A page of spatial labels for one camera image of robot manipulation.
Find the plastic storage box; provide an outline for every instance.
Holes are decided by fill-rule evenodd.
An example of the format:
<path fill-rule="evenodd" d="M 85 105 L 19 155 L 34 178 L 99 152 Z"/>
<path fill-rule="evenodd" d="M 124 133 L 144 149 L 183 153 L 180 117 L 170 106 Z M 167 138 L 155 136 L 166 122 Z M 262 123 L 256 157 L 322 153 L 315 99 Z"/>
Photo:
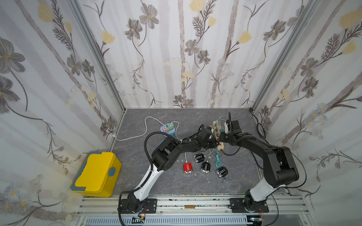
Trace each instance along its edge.
<path fill-rule="evenodd" d="M 86 196 L 109 197 L 121 165 L 112 152 L 89 152 L 71 185 L 71 190 Z"/>

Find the metal mounting plate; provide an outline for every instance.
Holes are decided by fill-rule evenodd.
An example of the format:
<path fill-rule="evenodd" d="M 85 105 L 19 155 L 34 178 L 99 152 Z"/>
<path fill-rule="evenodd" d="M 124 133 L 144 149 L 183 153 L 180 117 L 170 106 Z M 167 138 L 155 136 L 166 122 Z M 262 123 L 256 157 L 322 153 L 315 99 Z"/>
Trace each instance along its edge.
<path fill-rule="evenodd" d="M 243 203 L 244 199 L 233 198 L 233 199 L 229 199 L 229 200 L 230 200 L 230 208 L 233 213 L 249 213 L 244 208 L 244 203 Z M 262 205 L 260 208 L 263 211 L 263 213 L 269 212 L 268 206 Z M 260 213 L 260 210 L 258 209 L 253 213 Z"/>
<path fill-rule="evenodd" d="M 145 200 L 145 204 L 146 204 L 146 213 L 156 213 L 156 208 L 157 208 L 157 199 L 146 199 Z M 134 214 L 129 208 L 128 208 L 128 200 L 127 199 L 122 199 L 121 200 L 121 211 L 122 214 L 124 213 L 129 213 L 129 214 Z"/>

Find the floral wallpaper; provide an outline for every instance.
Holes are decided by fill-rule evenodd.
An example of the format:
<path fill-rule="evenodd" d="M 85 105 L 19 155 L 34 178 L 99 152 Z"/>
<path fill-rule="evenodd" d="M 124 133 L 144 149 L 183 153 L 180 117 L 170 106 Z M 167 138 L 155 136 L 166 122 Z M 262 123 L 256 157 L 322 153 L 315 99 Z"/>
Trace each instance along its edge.
<path fill-rule="evenodd" d="M 66 1 L 2 1 L 0 19 L 1 224 L 75 225 L 69 187 L 121 111 Z"/>
<path fill-rule="evenodd" d="M 321 1 L 256 108 L 268 140 L 305 165 L 293 192 L 319 226 L 361 221 L 361 53 L 361 2 Z"/>
<path fill-rule="evenodd" d="M 250 107 L 306 0 L 79 0 L 126 107 Z"/>

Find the gray marble surface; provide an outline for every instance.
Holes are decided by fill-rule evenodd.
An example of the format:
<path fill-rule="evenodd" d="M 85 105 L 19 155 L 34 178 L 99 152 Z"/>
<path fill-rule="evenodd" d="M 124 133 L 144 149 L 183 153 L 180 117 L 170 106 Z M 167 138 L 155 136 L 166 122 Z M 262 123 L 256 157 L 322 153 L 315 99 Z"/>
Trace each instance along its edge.
<path fill-rule="evenodd" d="M 145 132 L 144 118 L 146 116 L 155 117 L 163 123 L 180 122 L 177 135 L 183 138 L 195 133 L 202 123 L 209 126 L 220 116 L 222 119 L 227 119 L 228 111 L 231 112 L 232 120 L 239 121 L 243 131 L 258 136 L 255 121 L 248 109 L 128 109 L 118 139 L 143 134 Z M 160 131 L 162 125 L 159 122 L 151 118 L 146 121 L 148 127 L 146 135 L 154 131 Z M 121 191 L 134 189 L 146 173 L 149 166 L 143 148 L 146 135 L 116 142 L 113 152 L 121 161 L 122 167 L 113 191 L 114 195 L 118 195 Z M 163 135 L 154 135 L 148 140 L 147 148 L 150 155 L 163 139 Z M 224 151 L 226 153 L 233 153 L 236 150 L 237 147 L 225 145 Z M 224 183 L 215 173 L 215 152 L 211 154 L 209 160 L 211 170 L 208 175 L 200 172 L 201 163 L 194 162 L 193 156 L 194 153 L 186 154 L 187 160 L 191 162 L 194 171 L 191 175 L 184 174 L 185 155 L 181 154 L 176 163 L 159 177 L 150 194 L 244 193 L 259 182 L 254 159 L 247 149 L 241 148 L 234 156 L 221 154 L 221 162 L 229 169 Z M 261 158 L 257 156 L 257 159 L 261 165 Z"/>

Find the black cable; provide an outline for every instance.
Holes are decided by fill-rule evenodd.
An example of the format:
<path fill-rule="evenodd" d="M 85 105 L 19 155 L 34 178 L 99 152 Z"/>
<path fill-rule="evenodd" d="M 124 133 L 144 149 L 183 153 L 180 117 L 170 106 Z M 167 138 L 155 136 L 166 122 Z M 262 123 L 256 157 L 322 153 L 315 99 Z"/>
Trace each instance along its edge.
<path fill-rule="evenodd" d="M 255 163 L 258 165 L 258 167 L 259 167 L 260 169 L 264 170 L 264 169 L 259 165 L 258 161 L 256 161 L 256 158 L 255 158 L 254 153 L 253 153 L 252 151 L 250 151 L 250 153 L 253 155 L 254 160 L 255 160 Z"/>
<path fill-rule="evenodd" d="M 198 135 L 204 128 L 205 128 L 205 125 L 201 124 L 201 126 L 199 127 L 199 130 L 196 133 L 189 136 L 189 137 L 194 137 L 195 135 Z"/>
<path fill-rule="evenodd" d="M 121 225 L 122 226 L 125 226 L 123 221 L 122 221 L 122 218 L 121 218 L 121 196 L 122 194 L 125 194 L 125 193 L 131 193 L 131 192 L 135 192 L 135 191 L 138 191 L 141 189 L 141 187 L 143 187 L 146 182 L 148 181 L 148 179 L 150 178 L 151 174 L 152 174 L 152 171 L 153 171 L 153 163 L 152 163 L 152 160 L 151 160 L 151 157 L 147 151 L 147 140 L 155 135 L 155 134 L 163 134 L 163 135 L 166 135 L 167 137 L 171 138 L 172 140 L 174 140 L 175 142 L 177 143 L 180 143 L 180 141 L 178 141 L 177 139 L 175 139 L 173 136 L 171 136 L 170 134 L 168 133 L 164 133 L 164 132 L 152 132 L 150 134 L 147 135 L 147 137 L 145 138 L 144 140 L 144 144 L 143 144 L 143 147 L 144 147 L 144 152 L 146 153 L 146 156 L 147 156 L 147 159 L 148 161 L 150 162 L 150 166 L 151 166 L 151 169 L 150 169 L 150 172 L 148 173 L 146 179 L 144 180 L 144 182 L 136 189 L 133 189 L 133 190 L 130 190 L 130 191 L 123 191 L 119 194 L 119 200 L 118 200 L 118 218 L 119 218 L 119 221 L 121 222 Z"/>
<path fill-rule="evenodd" d="M 240 148 L 241 148 L 241 147 L 239 147 L 239 148 L 236 150 L 236 152 L 233 153 L 233 154 L 227 154 L 227 153 L 225 153 L 224 151 L 221 151 L 221 152 L 224 153 L 224 155 L 233 156 L 233 155 L 235 155 L 235 154 L 240 150 Z"/>
<path fill-rule="evenodd" d="M 253 113 L 253 109 L 252 108 L 249 108 L 249 111 L 251 113 L 251 115 L 256 119 L 256 132 L 258 132 L 259 136 L 267 143 L 269 143 L 267 140 L 266 140 L 266 131 L 263 127 L 263 125 L 261 123 L 259 123 L 259 120 L 258 118 L 254 115 Z M 263 130 L 263 134 L 261 134 L 261 132 L 259 131 L 259 126 L 261 126 L 262 130 Z"/>
<path fill-rule="evenodd" d="M 272 196 L 272 197 L 273 197 L 273 199 L 274 199 L 275 205 L 277 205 L 277 218 L 275 218 L 275 220 L 274 220 L 272 223 L 270 223 L 270 224 L 268 224 L 268 225 L 264 225 L 264 226 L 269 226 L 269 225 L 274 224 L 274 223 L 277 221 L 278 217 L 279 217 L 279 208 L 278 208 L 277 201 L 275 201 L 275 198 L 274 198 L 274 196 L 273 196 L 273 195 L 271 195 L 271 196 Z"/>
<path fill-rule="evenodd" d="M 121 225 L 122 226 L 126 226 L 124 223 L 123 223 L 123 220 L 122 220 L 122 218 L 121 218 L 121 196 L 123 195 L 123 194 L 125 194 L 125 193 L 131 193 L 131 192 L 135 192 L 135 191 L 138 191 L 138 190 L 140 190 L 141 189 L 141 187 L 138 187 L 138 188 L 136 188 L 136 189 L 133 189 L 133 190 L 129 190 L 129 191 L 123 191 L 123 192 L 121 192 L 120 194 L 119 194 L 119 199 L 118 199 L 118 218 L 119 218 L 119 221 L 121 222 Z"/>
<path fill-rule="evenodd" d="M 304 167 L 303 163 L 298 159 L 298 157 L 295 156 L 295 154 L 293 154 L 293 152 L 291 152 L 291 151 L 289 151 L 289 150 L 287 150 L 287 151 L 290 152 L 290 153 L 292 153 L 292 155 L 294 155 L 294 157 L 301 163 L 301 165 L 303 166 L 303 169 L 304 169 L 304 173 L 306 174 L 306 178 L 304 179 L 303 184 L 301 184 L 301 185 L 299 185 L 299 186 L 296 186 L 296 187 L 284 187 L 284 188 L 299 188 L 299 187 L 303 186 L 303 185 L 306 183 L 306 181 L 307 181 L 307 171 L 306 171 L 306 168 Z"/>

